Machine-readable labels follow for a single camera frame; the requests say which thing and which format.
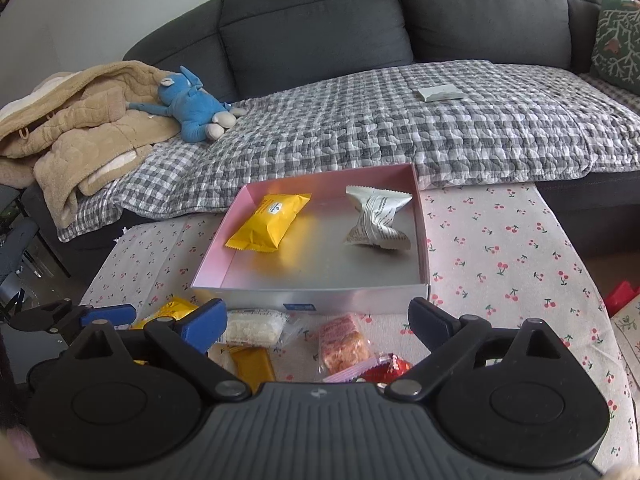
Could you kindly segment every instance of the yellow wrapper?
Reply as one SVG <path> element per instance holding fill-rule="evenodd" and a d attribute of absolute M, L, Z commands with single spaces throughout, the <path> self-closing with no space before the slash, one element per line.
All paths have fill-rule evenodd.
<path fill-rule="evenodd" d="M 152 314 L 151 316 L 145 317 L 145 319 L 141 319 L 139 322 L 134 324 L 132 328 L 142 328 L 152 319 L 161 316 L 170 316 L 174 319 L 182 319 L 187 314 L 190 314 L 191 312 L 196 310 L 197 307 L 197 305 L 189 303 L 187 300 L 183 300 L 182 298 L 174 296 L 171 301 L 161 306 L 160 309 L 156 311 L 156 313 Z"/>
<path fill-rule="evenodd" d="M 266 348 L 235 346 L 229 349 L 229 353 L 236 364 L 238 378 L 247 383 L 254 394 L 258 392 L 262 383 L 276 380 Z"/>
<path fill-rule="evenodd" d="M 262 253 L 278 250 L 280 240 L 309 199 L 311 194 L 265 195 L 251 218 L 226 241 L 226 246 Z"/>

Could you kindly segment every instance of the red wrapper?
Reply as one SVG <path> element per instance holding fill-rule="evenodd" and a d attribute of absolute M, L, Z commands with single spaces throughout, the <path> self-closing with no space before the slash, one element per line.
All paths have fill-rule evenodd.
<path fill-rule="evenodd" d="M 367 383 L 384 383 L 389 384 L 404 374 L 412 364 L 404 359 L 399 358 L 396 354 L 389 354 L 391 361 L 372 368 L 362 374 L 362 378 Z"/>

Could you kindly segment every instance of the floor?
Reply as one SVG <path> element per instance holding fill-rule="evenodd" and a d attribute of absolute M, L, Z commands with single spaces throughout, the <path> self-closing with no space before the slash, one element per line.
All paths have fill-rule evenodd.
<path fill-rule="evenodd" d="M 623 280 L 629 280 L 634 288 L 640 286 L 640 253 L 588 258 L 584 264 L 603 298 Z"/>

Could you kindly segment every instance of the metal screw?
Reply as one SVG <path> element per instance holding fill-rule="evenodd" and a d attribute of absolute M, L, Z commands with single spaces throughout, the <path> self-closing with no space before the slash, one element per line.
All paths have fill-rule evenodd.
<path fill-rule="evenodd" d="M 228 380 L 222 381 L 216 385 L 216 393 L 221 397 L 226 397 L 227 399 L 239 397 L 244 395 L 245 392 L 246 386 L 244 386 L 244 383 L 241 383 L 240 381 Z"/>
<path fill-rule="evenodd" d="M 398 379 L 390 387 L 393 393 L 401 397 L 415 397 L 422 390 L 420 383 L 413 379 Z"/>

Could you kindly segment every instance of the clear plastic wrapper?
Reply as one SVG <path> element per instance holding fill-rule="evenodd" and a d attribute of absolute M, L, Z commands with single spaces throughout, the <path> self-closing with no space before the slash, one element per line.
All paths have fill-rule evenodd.
<path fill-rule="evenodd" d="M 364 361 L 360 361 L 359 363 L 350 366 L 349 368 L 345 368 L 341 372 L 337 372 L 333 375 L 325 377 L 322 379 L 323 383 L 349 383 L 354 379 L 357 379 L 362 374 L 371 370 L 372 368 L 376 368 L 380 365 L 388 364 L 391 361 L 390 354 L 374 354 L 369 359 L 365 359 Z"/>
<path fill-rule="evenodd" d="M 347 186 L 346 193 L 360 216 L 347 234 L 345 244 L 411 249 L 411 240 L 407 235 L 392 226 L 396 211 L 411 201 L 410 193 L 363 186 Z"/>
<path fill-rule="evenodd" d="M 226 330 L 219 343 L 238 346 L 283 347 L 302 331 L 302 320 L 268 308 L 244 308 L 226 313 Z"/>
<path fill-rule="evenodd" d="M 320 327 L 321 372 L 333 375 L 373 356 L 369 341 L 351 314 L 332 319 Z"/>

